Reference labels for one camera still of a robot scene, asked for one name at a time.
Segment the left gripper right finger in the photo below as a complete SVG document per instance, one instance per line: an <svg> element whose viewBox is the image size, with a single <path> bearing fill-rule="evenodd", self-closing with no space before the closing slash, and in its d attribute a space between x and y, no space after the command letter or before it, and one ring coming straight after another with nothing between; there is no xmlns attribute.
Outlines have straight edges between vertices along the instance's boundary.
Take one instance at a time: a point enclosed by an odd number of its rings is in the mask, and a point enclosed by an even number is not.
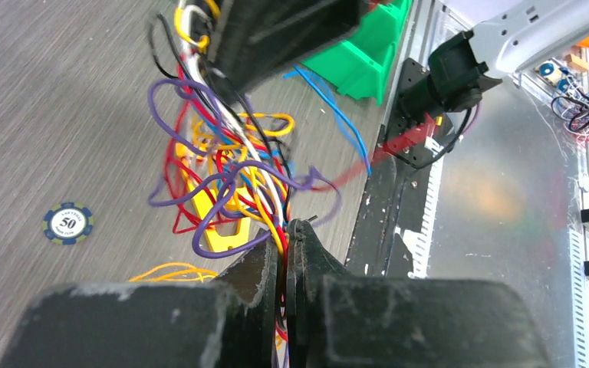
<svg viewBox="0 0 589 368"><path fill-rule="evenodd" d="M549 367L529 309L485 280L351 274L310 222L288 226L293 367Z"/></svg>

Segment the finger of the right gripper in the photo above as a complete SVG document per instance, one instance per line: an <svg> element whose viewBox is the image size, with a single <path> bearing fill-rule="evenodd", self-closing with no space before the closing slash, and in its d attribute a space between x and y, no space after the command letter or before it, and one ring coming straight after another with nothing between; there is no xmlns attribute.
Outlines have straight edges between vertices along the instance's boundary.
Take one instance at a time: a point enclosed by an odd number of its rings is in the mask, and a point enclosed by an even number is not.
<svg viewBox="0 0 589 368"><path fill-rule="evenodd" d="M208 59L241 92L343 41L359 27L359 0L220 1Z"/></svg>

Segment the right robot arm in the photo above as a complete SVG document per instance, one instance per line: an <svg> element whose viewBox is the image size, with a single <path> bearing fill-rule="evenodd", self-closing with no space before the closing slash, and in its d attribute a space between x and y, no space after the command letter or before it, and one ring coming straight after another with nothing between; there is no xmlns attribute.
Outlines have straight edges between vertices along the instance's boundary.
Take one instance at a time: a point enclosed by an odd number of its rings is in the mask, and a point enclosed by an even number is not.
<svg viewBox="0 0 589 368"><path fill-rule="evenodd" d="M206 59L220 76L219 96L232 101L265 78L353 34L365 1L220 1ZM589 1L523 1L444 41L429 73L400 90L403 118L474 107L502 79L555 56L589 35Z"/></svg>

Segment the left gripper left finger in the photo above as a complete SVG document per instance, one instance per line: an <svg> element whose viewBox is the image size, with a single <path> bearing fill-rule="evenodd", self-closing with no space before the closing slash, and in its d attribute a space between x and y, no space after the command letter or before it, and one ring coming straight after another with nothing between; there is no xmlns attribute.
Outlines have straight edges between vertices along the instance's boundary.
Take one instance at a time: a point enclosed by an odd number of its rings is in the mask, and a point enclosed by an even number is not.
<svg viewBox="0 0 589 368"><path fill-rule="evenodd" d="M255 246L212 280L61 284L33 298L1 367L274 367L278 251Z"/></svg>

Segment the yellow triangular plastic frame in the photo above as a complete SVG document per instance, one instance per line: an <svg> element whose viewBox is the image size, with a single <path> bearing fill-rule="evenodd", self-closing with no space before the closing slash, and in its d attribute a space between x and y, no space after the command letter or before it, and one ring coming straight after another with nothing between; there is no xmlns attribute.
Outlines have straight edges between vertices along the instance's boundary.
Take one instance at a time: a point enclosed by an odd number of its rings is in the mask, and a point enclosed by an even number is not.
<svg viewBox="0 0 589 368"><path fill-rule="evenodd" d="M184 204L179 204L179 215L173 225L175 234L194 232L205 215L213 208L217 200L218 191L215 188L196 190L201 179L188 166L189 150L181 143L173 143L169 146L166 162L177 166L179 170L180 187L169 185L171 195L174 197L193 194L189 200L193 210L189 211ZM206 239L207 247L200 249L201 256L205 258L228 257L234 250L239 249L249 241L251 219L227 218L216 214L203 229L201 236Z"/></svg>

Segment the green plastic bin organiser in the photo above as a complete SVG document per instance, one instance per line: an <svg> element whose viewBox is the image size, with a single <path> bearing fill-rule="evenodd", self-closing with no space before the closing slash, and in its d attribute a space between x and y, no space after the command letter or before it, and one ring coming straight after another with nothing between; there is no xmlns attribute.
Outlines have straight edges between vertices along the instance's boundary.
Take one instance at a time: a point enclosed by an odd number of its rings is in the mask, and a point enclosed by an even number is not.
<svg viewBox="0 0 589 368"><path fill-rule="evenodd" d="M303 65L355 100L373 98L381 105L390 80L412 0L376 5L358 29L341 41L303 61Z"/></svg>

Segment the poker chip centre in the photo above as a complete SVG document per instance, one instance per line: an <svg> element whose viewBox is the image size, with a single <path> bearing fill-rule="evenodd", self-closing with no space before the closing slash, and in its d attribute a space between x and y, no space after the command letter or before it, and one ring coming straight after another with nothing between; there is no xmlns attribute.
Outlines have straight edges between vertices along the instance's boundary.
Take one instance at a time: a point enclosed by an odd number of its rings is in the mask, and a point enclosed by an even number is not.
<svg viewBox="0 0 589 368"><path fill-rule="evenodd" d="M93 212L76 202L62 202L49 209L42 219L44 236L59 245L75 245L94 230Z"/></svg>

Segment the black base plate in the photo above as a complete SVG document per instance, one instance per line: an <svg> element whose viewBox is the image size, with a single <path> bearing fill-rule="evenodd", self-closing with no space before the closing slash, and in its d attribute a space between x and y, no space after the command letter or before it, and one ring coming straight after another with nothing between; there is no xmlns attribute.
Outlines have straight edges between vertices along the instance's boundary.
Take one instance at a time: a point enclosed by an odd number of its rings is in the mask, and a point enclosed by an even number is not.
<svg viewBox="0 0 589 368"><path fill-rule="evenodd" d="M372 164L372 173L367 179L360 201L356 222L345 267L352 273L363 276L410 278L407 272L412 262L403 241L397 234L402 207L410 203L403 196L407 181L415 170L388 153Z"/></svg>

